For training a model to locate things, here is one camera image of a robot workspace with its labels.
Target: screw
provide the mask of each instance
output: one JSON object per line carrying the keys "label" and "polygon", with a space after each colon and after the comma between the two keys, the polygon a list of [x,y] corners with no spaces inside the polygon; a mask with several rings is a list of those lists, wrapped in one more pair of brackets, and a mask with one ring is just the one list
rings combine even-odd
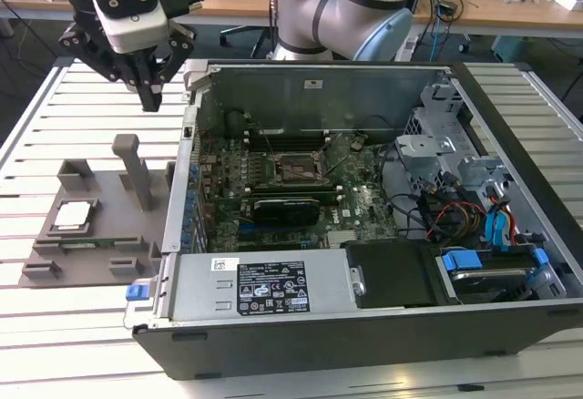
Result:
{"label": "screw", "polygon": [[357,296],[364,296],[364,285],[361,282],[353,282],[353,291]]}

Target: blue wire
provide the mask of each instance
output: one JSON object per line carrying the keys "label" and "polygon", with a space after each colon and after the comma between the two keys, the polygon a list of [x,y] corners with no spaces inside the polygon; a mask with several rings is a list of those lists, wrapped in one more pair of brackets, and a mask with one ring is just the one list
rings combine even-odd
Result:
{"label": "blue wire", "polygon": [[439,16],[441,16],[441,14],[439,13],[439,8],[438,8],[437,9],[437,28],[435,30],[434,46],[431,49],[431,55],[429,56],[429,62],[434,61],[435,47],[437,46],[437,38],[439,37],[439,23],[441,22],[441,18]]}

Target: motherboard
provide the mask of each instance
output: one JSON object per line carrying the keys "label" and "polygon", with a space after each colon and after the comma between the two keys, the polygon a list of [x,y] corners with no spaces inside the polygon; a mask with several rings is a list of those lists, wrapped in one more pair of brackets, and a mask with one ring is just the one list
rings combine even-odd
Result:
{"label": "motherboard", "polygon": [[192,234],[183,251],[334,249],[395,237],[379,190],[379,146],[367,139],[202,134],[188,191],[199,212],[185,221]]}

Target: power supply label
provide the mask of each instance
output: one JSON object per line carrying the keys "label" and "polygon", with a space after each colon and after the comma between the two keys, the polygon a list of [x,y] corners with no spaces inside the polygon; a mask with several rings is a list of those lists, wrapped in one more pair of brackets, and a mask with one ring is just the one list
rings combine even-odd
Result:
{"label": "power supply label", "polygon": [[239,264],[237,285],[240,315],[310,311],[303,261]]}

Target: barcode sticker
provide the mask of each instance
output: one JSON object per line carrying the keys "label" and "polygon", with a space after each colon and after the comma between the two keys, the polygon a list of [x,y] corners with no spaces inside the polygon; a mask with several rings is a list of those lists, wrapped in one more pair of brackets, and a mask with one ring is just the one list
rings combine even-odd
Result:
{"label": "barcode sticker", "polygon": [[300,298],[291,299],[292,305],[304,305],[305,303],[308,303],[307,297],[300,297]]}
{"label": "barcode sticker", "polygon": [[210,271],[236,271],[239,258],[213,258]]}

